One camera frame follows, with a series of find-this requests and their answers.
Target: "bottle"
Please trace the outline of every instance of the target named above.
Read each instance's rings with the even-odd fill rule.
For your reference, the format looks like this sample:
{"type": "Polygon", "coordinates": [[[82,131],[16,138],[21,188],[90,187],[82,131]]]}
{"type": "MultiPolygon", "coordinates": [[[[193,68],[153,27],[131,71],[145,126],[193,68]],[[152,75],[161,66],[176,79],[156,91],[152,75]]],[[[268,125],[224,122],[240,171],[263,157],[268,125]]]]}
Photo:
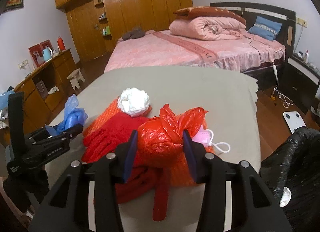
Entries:
{"type": "Polygon", "coordinates": [[[304,54],[304,62],[308,63],[309,60],[309,51],[307,50],[307,52],[304,54]]]}
{"type": "Polygon", "coordinates": [[[66,47],[64,46],[63,40],[60,36],[58,37],[58,46],[61,51],[64,51],[66,49],[66,47]]]}

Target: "pink quilt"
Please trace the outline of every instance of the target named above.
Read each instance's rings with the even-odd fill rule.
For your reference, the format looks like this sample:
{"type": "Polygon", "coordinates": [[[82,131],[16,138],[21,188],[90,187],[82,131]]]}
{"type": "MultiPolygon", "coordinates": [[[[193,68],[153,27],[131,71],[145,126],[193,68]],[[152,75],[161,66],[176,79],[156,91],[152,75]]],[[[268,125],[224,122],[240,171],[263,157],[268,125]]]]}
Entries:
{"type": "Polygon", "coordinates": [[[201,40],[241,39],[245,25],[233,18],[197,17],[192,20],[176,19],[170,25],[174,35],[201,40]]]}
{"type": "Polygon", "coordinates": [[[193,43],[196,47],[212,51],[216,56],[203,59],[179,44],[152,34],[138,39],[119,40],[105,72],[134,66],[184,65],[195,67],[217,67],[227,70],[246,71],[264,62],[274,62],[284,58],[285,46],[277,41],[268,41],[257,35],[241,30],[242,39],[205,41],[188,37],[174,36],[170,30],[161,31],[169,37],[193,43]]]}

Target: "screw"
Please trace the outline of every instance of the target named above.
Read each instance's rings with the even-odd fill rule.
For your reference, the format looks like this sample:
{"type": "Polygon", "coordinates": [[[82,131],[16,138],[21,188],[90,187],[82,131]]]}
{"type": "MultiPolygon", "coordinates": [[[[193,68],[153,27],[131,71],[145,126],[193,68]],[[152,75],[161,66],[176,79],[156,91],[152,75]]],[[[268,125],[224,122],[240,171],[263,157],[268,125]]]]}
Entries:
{"type": "Polygon", "coordinates": [[[73,168],[76,168],[76,167],[78,167],[80,165],[80,162],[78,161],[78,160],[74,160],[72,163],[71,163],[71,166],[73,167],[73,168]]]}
{"type": "Polygon", "coordinates": [[[206,154],[204,155],[204,157],[207,158],[207,159],[209,159],[209,160],[211,160],[211,159],[214,158],[214,154],[212,154],[212,153],[206,153],[206,154]]]}
{"type": "Polygon", "coordinates": [[[116,154],[115,154],[115,153],[108,153],[108,154],[106,155],[106,157],[107,157],[109,160],[111,160],[111,159],[116,158],[116,154]]]}
{"type": "Polygon", "coordinates": [[[247,168],[250,166],[250,163],[248,161],[241,161],[241,166],[244,167],[244,168],[247,168]]]}

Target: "wall decoration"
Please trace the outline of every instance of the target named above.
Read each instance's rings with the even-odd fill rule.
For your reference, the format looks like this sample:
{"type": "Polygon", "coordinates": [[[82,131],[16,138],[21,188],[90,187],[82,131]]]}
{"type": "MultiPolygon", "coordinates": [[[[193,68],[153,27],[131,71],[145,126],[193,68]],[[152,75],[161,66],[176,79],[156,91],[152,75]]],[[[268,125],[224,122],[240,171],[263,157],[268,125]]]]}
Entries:
{"type": "Polygon", "coordinates": [[[50,40],[41,42],[40,43],[40,47],[41,47],[42,50],[44,50],[47,47],[49,47],[53,51],[53,47],[52,47],[52,44],[51,44],[50,40]]]}
{"type": "Polygon", "coordinates": [[[4,11],[15,10],[18,8],[23,8],[23,0],[9,0],[4,11]]]}
{"type": "Polygon", "coordinates": [[[37,68],[44,64],[42,50],[43,49],[41,48],[40,44],[34,45],[29,48],[29,52],[37,68]]]}

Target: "nightstand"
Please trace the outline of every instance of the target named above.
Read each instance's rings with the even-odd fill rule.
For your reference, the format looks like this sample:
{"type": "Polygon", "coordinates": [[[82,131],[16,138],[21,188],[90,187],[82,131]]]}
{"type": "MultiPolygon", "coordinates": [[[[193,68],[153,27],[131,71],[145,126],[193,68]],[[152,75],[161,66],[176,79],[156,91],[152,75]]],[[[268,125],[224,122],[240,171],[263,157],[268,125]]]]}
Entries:
{"type": "Polygon", "coordinates": [[[279,83],[279,92],[296,104],[304,114],[319,88],[320,74],[302,62],[297,55],[289,56],[279,83]]]}

